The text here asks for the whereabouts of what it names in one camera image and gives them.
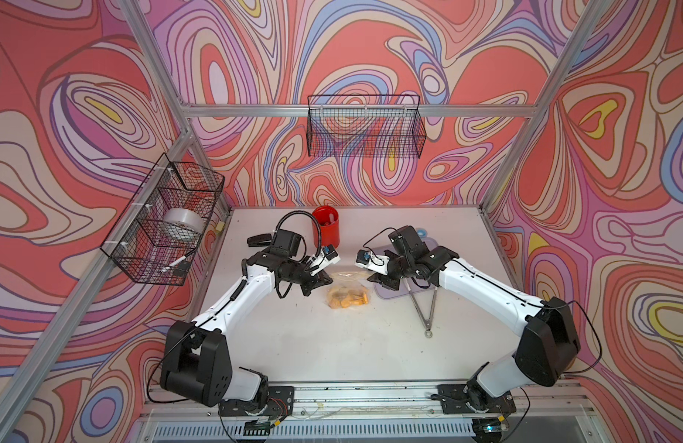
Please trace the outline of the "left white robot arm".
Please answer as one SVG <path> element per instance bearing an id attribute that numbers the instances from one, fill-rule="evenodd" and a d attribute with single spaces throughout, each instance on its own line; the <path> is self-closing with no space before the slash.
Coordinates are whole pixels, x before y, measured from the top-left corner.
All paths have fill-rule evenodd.
<path id="1" fill-rule="evenodd" d="M 251 240 L 258 251 L 241 263 L 241 275 L 233 286 L 191 321 L 177 321 L 169 328 L 158 365 L 160 387 L 193 401 L 214 407 L 232 402 L 245 413 L 259 415 L 269 404 L 269 378 L 253 369 L 236 368 L 228 336 L 267 296 L 286 298 L 293 287 L 303 296 L 332 285 L 329 266 L 341 260 L 336 247 L 324 244 L 321 225 L 314 221 L 315 253 L 300 256 L 304 237 L 283 225 L 295 216 L 313 219 L 306 210 L 282 216 L 268 236 Z"/>

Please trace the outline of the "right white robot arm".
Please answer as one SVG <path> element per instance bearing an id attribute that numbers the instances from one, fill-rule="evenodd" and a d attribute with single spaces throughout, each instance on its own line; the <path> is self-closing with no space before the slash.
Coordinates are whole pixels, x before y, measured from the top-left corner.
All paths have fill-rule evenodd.
<path id="1" fill-rule="evenodd" d="M 487 412 L 508 392 L 531 384 L 552 387 L 573 364 L 581 342 L 567 302 L 527 295 L 447 247 L 429 248 L 411 225 L 387 232 L 389 250 L 378 254 L 363 245 L 357 253 L 355 264 L 370 271 L 370 282 L 397 291 L 402 280 L 420 279 L 473 302 L 519 338 L 515 351 L 485 363 L 466 382 L 461 400 L 468 409 Z"/>

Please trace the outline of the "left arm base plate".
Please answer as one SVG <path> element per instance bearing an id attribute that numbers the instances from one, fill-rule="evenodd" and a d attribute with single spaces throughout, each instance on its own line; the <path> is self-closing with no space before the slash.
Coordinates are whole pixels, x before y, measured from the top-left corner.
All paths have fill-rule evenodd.
<path id="1" fill-rule="evenodd" d="M 231 441 L 266 439 L 293 415 L 295 387 L 262 388 L 253 400 L 223 400 L 218 416 L 224 435 Z"/>

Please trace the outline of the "clear bag with yellow lion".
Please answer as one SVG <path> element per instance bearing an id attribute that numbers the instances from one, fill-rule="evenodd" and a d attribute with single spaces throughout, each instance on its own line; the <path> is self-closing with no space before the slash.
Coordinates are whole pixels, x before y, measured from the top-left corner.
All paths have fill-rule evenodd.
<path id="1" fill-rule="evenodd" d="M 370 302 L 370 289 L 367 286 L 367 271 L 340 271 L 330 277 L 326 302 L 331 309 L 347 309 L 355 306 L 366 306 Z"/>

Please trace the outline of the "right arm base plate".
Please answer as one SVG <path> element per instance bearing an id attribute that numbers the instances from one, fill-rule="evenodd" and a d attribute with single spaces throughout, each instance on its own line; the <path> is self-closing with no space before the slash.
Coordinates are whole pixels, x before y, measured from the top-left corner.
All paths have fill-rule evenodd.
<path id="1" fill-rule="evenodd" d="M 444 415 L 509 416 L 517 407 L 509 392 L 491 397 L 476 384 L 441 384 L 429 399 L 438 402 Z"/>

